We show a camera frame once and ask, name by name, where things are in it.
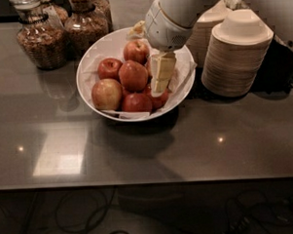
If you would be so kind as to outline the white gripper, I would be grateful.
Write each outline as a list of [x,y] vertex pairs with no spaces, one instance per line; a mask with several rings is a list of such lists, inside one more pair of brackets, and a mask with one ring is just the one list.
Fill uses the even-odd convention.
[[161,96],[171,80],[176,64],[174,52],[182,47],[193,31],[193,12],[180,3],[180,0],[155,0],[145,21],[138,21],[128,32],[127,38],[144,38],[150,46],[161,51],[152,55],[150,71],[152,72],[151,95]]

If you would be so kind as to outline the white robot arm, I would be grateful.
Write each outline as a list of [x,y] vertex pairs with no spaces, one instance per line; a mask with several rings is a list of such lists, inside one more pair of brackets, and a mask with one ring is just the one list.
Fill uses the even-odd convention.
[[183,48],[201,15],[220,0],[154,0],[144,20],[128,32],[128,39],[145,38],[159,52],[148,58],[151,95],[162,95],[176,64],[175,51]]

